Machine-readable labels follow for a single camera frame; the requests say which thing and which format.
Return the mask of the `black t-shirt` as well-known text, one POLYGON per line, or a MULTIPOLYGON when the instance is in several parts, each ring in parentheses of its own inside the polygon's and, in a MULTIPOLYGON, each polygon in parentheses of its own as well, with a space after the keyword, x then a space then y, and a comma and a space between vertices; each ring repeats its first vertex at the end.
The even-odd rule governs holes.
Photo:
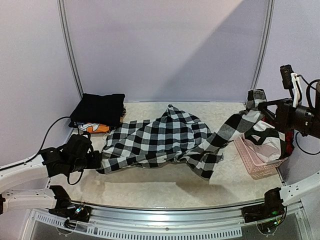
POLYGON ((75 123, 103 124, 117 127, 124 114, 125 94, 96 95, 84 93, 70 119, 75 123))

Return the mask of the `black white checked shirt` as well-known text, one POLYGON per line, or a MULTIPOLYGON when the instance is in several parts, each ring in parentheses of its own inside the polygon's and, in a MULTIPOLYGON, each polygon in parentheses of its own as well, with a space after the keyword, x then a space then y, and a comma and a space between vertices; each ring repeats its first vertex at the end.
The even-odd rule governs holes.
POLYGON ((171 104, 154 120, 123 122, 108 134, 97 172, 110 174, 130 167, 151 169, 173 163, 186 164, 208 180, 223 159, 224 148, 263 118, 258 105, 264 102, 262 89, 249 90, 246 108, 214 132, 197 116, 171 104))

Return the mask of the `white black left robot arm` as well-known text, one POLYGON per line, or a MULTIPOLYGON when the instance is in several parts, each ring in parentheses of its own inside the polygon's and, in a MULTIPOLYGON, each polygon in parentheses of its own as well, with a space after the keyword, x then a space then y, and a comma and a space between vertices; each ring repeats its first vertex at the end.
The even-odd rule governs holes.
POLYGON ((55 148, 39 150, 35 156, 0 168, 0 212, 45 208, 50 213, 70 217, 83 207, 75 206, 65 189, 53 185, 44 189, 19 190, 13 188, 38 179, 100 168, 102 154, 94 150, 89 133, 73 134, 67 143, 55 148))

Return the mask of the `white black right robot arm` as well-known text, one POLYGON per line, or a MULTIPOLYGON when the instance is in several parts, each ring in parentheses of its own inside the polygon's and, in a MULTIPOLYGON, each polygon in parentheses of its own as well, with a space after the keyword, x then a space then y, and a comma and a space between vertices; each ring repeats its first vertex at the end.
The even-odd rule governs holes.
MULTIPOLYGON (((294 107, 293 100, 284 98, 258 104, 258 110, 274 123, 279 132, 296 130, 302 136, 320 138, 320 81, 313 80, 306 88, 308 107, 294 107)), ((296 183, 281 187, 277 196, 286 207, 300 198, 320 189, 320 172, 296 183)))

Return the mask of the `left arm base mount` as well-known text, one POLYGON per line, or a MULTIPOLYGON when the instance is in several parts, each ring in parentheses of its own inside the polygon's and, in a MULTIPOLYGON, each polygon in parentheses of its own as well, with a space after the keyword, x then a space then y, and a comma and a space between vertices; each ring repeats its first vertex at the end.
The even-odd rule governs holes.
POLYGON ((60 185, 52 185, 49 189, 54 193, 55 206, 48 212, 52 215, 69 218, 71 221, 88 223, 92 208, 84 203, 72 203, 65 189, 60 185))

